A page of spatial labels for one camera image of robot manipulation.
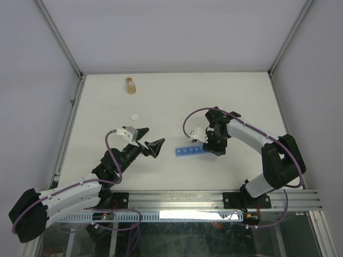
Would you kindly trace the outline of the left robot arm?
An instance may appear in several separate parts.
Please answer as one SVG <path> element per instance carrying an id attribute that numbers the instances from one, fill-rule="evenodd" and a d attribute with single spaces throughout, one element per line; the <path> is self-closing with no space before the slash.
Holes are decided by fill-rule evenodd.
<path id="1" fill-rule="evenodd" d="M 53 223 L 76 211 L 106 208 L 112 202 L 111 187 L 123 180 L 124 171 L 139 155 L 157 158 L 165 139 L 140 143 L 148 127 L 124 126 L 105 136 L 106 152 L 90 173 L 75 182 L 50 190 L 26 190 L 9 211 L 12 233 L 21 243 L 39 236 Z"/>

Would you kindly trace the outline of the white bottle cap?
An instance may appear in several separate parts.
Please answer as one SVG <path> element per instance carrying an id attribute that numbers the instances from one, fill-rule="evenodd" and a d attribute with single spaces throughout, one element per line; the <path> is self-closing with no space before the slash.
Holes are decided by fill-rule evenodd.
<path id="1" fill-rule="evenodd" d="M 137 114 L 131 115 L 131 120 L 135 121 L 137 119 L 138 119 L 138 115 Z"/>

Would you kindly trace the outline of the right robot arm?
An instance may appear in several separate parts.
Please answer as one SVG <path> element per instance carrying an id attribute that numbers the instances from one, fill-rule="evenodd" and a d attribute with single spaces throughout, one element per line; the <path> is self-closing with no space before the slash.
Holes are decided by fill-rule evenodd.
<path id="1" fill-rule="evenodd" d="M 296 140 L 290 134 L 268 135 L 247 124 L 240 114 L 226 114 L 217 107 L 210 109 L 205 117 L 209 126 L 205 130 L 204 151 L 216 156 L 225 155 L 228 139 L 236 138 L 262 157 L 262 173 L 253 180 L 246 180 L 239 194 L 228 200 L 232 207 L 247 211 L 263 201 L 268 192 L 286 187 L 296 178 L 303 182 L 306 166 Z"/>

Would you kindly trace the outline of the blue weekly pill organizer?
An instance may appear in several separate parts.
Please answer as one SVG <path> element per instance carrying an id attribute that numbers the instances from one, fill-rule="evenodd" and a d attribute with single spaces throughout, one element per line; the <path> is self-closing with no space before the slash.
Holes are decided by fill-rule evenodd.
<path id="1" fill-rule="evenodd" d="M 203 145 L 193 145 L 186 147 L 177 147 L 175 148 L 176 157 L 186 157 L 206 154 L 207 152 L 203 150 Z"/>

